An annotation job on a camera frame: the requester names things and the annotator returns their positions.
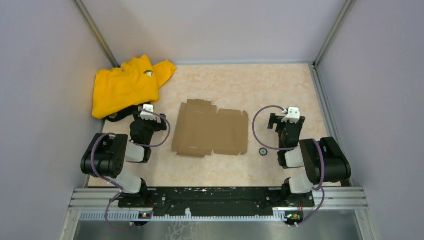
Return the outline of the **brown cardboard box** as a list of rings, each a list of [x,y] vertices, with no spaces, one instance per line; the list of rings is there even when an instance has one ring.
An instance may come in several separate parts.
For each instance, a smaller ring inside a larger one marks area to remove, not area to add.
[[[211,101],[188,99],[180,105],[171,150],[179,156],[245,155],[249,115],[244,110],[218,108]]]

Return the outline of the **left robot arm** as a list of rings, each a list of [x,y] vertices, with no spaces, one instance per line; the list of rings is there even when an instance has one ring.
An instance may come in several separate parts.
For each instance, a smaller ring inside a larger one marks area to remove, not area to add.
[[[154,134],[165,131],[169,135],[169,127],[165,114],[148,110],[134,116],[130,134],[97,133],[81,159],[81,171],[118,188],[110,204],[118,202],[121,208],[152,208],[154,200],[146,181],[127,169],[125,163],[147,163],[152,149],[164,144],[152,145]]]

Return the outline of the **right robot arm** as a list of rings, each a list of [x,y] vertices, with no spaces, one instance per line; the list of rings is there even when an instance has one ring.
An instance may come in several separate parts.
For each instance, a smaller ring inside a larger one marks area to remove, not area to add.
[[[346,181],[352,174],[350,163],[333,137],[300,139],[305,120],[301,116],[292,123],[272,113],[268,121],[268,129],[278,134],[278,164],[284,169],[304,169],[282,185],[281,199],[291,207],[310,200],[313,188]]]

